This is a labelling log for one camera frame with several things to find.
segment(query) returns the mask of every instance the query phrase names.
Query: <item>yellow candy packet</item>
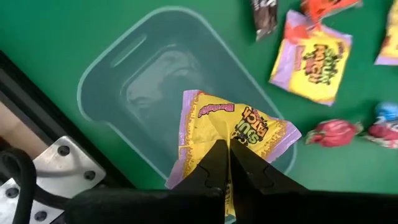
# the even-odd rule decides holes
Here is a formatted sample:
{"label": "yellow candy packet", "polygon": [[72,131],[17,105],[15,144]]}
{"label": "yellow candy packet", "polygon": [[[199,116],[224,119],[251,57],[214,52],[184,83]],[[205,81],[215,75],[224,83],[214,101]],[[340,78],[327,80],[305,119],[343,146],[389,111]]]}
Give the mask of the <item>yellow candy packet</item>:
{"label": "yellow candy packet", "polygon": [[[290,122],[272,118],[251,106],[235,104],[200,90],[183,93],[178,161],[166,187],[172,189],[188,176],[218,139],[238,139],[267,162],[281,156],[301,137]],[[229,174],[226,215],[234,215],[233,182]]]}
{"label": "yellow candy packet", "polygon": [[398,0],[392,3],[388,20],[389,26],[398,26]]}
{"label": "yellow candy packet", "polygon": [[374,64],[398,65],[398,0],[391,7],[386,38]]}
{"label": "yellow candy packet", "polygon": [[315,28],[304,15],[290,10],[269,81],[314,102],[331,106],[350,50],[350,35],[325,26]]}

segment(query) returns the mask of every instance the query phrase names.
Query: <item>screw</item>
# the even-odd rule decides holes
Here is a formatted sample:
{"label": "screw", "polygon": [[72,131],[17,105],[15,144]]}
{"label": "screw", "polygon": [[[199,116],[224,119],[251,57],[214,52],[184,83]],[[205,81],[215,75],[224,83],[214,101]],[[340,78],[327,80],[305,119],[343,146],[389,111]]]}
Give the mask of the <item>screw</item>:
{"label": "screw", "polygon": [[35,220],[38,222],[42,222],[47,218],[47,212],[39,211],[35,214]]}
{"label": "screw", "polygon": [[6,190],[6,196],[8,198],[16,198],[19,195],[19,189],[12,187]]}
{"label": "screw", "polygon": [[95,172],[92,171],[92,170],[89,170],[89,171],[86,171],[85,174],[84,174],[83,176],[84,176],[84,178],[85,178],[86,180],[94,180],[94,178],[95,178]]}
{"label": "screw", "polygon": [[60,146],[58,147],[58,154],[61,156],[67,156],[69,155],[70,149],[68,146]]}

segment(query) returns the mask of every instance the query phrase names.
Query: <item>metal bracket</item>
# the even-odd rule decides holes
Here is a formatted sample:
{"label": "metal bracket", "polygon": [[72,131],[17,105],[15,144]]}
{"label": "metal bracket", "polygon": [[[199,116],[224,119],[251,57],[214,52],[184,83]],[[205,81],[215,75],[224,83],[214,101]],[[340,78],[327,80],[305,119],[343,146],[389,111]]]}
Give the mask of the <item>metal bracket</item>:
{"label": "metal bracket", "polygon": [[[37,185],[44,190],[72,198],[78,193],[93,188],[105,178],[105,171],[70,137],[63,136],[41,153],[34,164],[37,171]],[[9,179],[0,186],[0,223],[12,223],[19,186]],[[34,201],[30,224],[49,224],[63,210],[48,207]]]}

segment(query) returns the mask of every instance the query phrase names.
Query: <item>brown candy wrapper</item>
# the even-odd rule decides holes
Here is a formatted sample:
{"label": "brown candy wrapper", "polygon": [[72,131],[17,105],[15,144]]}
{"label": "brown candy wrapper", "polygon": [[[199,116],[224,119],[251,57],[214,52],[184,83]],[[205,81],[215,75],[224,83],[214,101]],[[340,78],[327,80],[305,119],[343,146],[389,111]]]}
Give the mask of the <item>brown candy wrapper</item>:
{"label": "brown candy wrapper", "polygon": [[256,41],[270,34],[277,25],[277,0],[251,0]]}

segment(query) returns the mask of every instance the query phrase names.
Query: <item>black cable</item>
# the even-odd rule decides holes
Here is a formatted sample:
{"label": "black cable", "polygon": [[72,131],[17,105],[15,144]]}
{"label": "black cable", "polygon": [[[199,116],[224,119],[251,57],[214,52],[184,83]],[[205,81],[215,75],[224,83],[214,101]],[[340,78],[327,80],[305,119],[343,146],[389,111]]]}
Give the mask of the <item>black cable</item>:
{"label": "black cable", "polygon": [[[2,137],[0,137],[0,152],[10,148],[11,145]],[[3,174],[2,172],[0,172],[0,186],[3,185],[5,182],[7,182],[7,180],[9,179],[9,177],[7,177],[5,174]]]}
{"label": "black cable", "polygon": [[29,223],[33,199],[49,207],[65,209],[69,198],[50,194],[36,184],[35,165],[23,150],[9,147],[0,152],[0,171],[21,188],[13,224]]}
{"label": "black cable", "polygon": [[35,166],[26,152],[10,148],[0,152],[0,168],[7,176],[18,180],[21,188],[12,223],[28,224],[36,188]]}

